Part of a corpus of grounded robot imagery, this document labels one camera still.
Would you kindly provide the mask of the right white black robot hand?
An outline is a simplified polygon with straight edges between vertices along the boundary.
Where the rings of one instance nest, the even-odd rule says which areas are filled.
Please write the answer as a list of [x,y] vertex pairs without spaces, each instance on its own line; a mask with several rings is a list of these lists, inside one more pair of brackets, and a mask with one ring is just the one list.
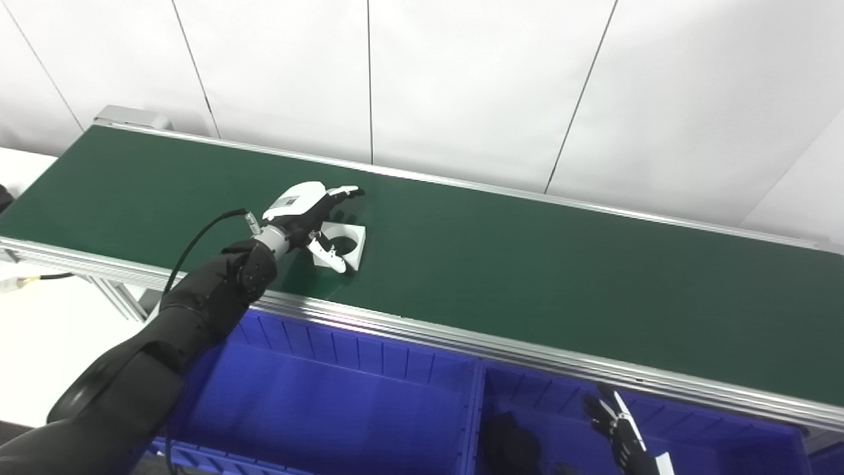
[[622,474],[675,474],[669,452],[655,456],[621,394],[608,384],[596,384],[597,396],[582,396],[583,411],[594,431],[610,444]]

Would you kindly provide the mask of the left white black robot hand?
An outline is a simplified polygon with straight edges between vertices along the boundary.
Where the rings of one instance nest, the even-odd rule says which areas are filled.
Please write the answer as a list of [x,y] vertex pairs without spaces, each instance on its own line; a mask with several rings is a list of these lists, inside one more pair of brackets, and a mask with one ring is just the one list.
[[347,199],[365,195],[356,185],[328,189],[321,181],[304,181],[290,187],[262,215],[254,238],[276,258],[293,249],[306,249],[332,270],[353,276],[356,268],[341,255],[322,232],[332,210]]

